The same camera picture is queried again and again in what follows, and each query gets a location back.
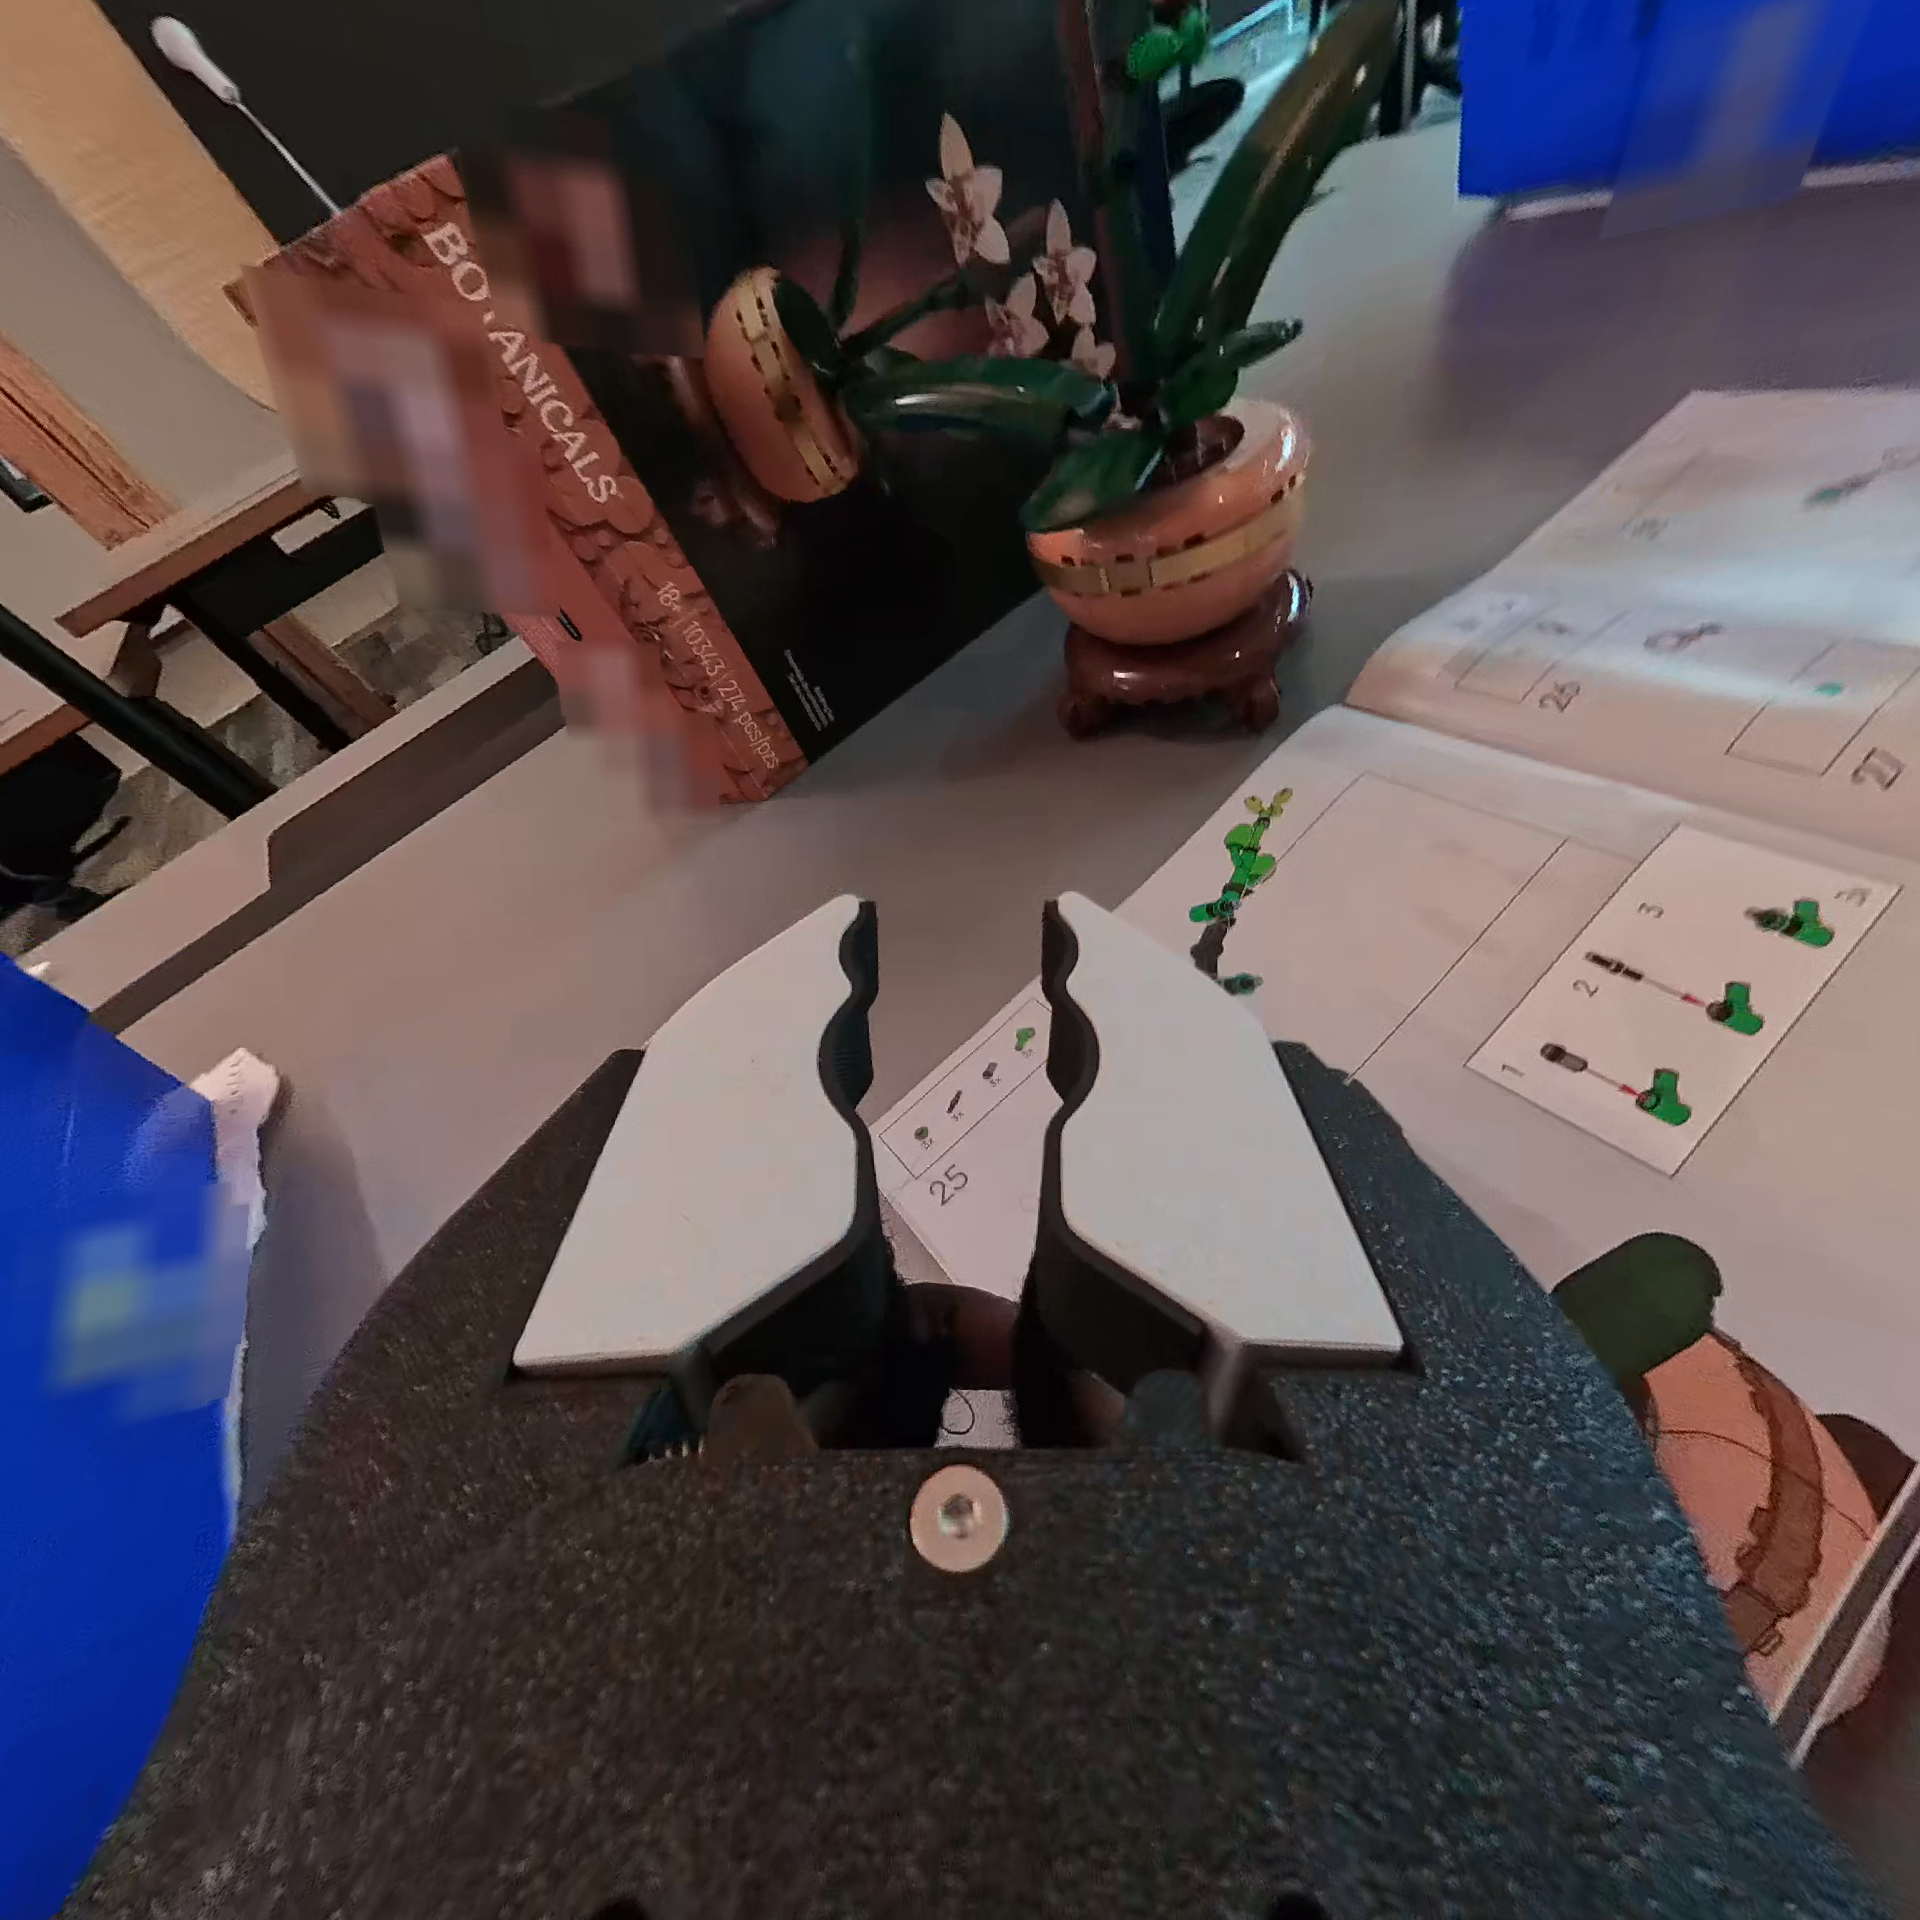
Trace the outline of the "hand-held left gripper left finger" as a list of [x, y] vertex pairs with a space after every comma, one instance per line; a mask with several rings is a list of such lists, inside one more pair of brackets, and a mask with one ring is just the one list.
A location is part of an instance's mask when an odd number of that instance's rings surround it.
[[876, 1356], [898, 1292], [858, 1113], [877, 985], [877, 908], [834, 896], [659, 1026], [514, 1369], [815, 1387]]

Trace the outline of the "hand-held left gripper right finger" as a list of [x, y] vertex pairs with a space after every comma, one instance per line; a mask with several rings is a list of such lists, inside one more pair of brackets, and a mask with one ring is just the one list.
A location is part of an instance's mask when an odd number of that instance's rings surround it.
[[1400, 1324], [1258, 1019], [1082, 894], [1042, 909], [1026, 1301], [1069, 1364], [1392, 1364]]

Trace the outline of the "brick orchid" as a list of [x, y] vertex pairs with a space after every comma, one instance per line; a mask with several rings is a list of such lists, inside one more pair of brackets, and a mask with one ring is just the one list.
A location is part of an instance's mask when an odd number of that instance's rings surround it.
[[821, 394], [864, 440], [931, 430], [1008, 440], [1044, 460], [1024, 547], [1069, 633], [1160, 651], [1223, 633], [1286, 589], [1310, 441], [1240, 382], [1291, 347], [1295, 318], [1258, 316], [1282, 245], [1394, 89], [1412, 4], [1332, 4], [1306, 54], [1173, 230], [1160, 85], [1210, 46], [1210, 4], [1069, 4], [1067, 92], [1092, 238], [1052, 209], [1042, 248], [990, 276], [987, 172], [944, 118], [927, 195], [955, 265], [866, 328], [850, 325], [861, 230], [843, 229], [819, 341]]

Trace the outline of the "wood edged office desk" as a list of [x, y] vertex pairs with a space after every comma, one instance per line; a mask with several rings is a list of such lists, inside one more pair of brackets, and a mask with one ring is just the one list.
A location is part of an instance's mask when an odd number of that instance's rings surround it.
[[341, 666], [300, 609], [382, 557], [373, 510], [312, 494], [290, 460], [254, 468], [109, 554], [103, 588], [58, 617], [83, 640], [178, 612], [260, 698], [326, 752], [379, 726], [392, 704]]

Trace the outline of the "open instruction booklet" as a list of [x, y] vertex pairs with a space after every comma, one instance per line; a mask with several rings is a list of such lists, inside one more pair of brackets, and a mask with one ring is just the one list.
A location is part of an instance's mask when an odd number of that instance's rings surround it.
[[1119, 915], [1592, 1345], [1812, 1785], [1915, 1780], [1918, 397], [1703, 390]]

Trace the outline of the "white crumpled paper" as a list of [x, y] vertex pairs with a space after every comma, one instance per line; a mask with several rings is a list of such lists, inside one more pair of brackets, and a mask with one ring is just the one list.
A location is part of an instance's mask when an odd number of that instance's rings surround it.
[[223, 1237], [236, 1253], [252, 1256], [268, 1220], [263, 1140], [280, 1105], [280, 1074], [238, 1048], [188, 1089], [211, 1113]]

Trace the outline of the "blue plastic bin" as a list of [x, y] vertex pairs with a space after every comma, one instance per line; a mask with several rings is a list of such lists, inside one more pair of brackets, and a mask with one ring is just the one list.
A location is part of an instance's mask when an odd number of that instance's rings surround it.
[[202, 1633], [234, 1539], [242, 1225], [203, 1092], [4, 961], [4, 1915], [78, 1883]]
[[1471, 2], [1455, 187], [1510, 201], [1722, 158], [1915, 156], [1918, 4]]

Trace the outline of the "dark orchid set box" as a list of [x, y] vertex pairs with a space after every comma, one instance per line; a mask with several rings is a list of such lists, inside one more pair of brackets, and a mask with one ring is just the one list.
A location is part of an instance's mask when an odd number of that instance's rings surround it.
[[732, 4], [247, 276], [301, 468], [566, 718], [768, 800], [1037, 588], [1118, 413], [1086, 4]]

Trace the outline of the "white gooseneck microphone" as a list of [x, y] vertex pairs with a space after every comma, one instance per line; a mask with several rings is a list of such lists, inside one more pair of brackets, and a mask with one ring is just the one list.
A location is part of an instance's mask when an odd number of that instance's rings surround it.
[[323, 181], [317, 181], [254, 112], [238, 82], [218, 62], [212, 62], [199, 34], [195, 34], [178, 17], [154, 17], [150, 41], [166, 65], [203, 85], [218, 102], [238, 112], [278, 158], [278, 163], [300, 181], [300, 186], [323, 206], [326, 217], [343, 212], [343, 206], [324, 189]]

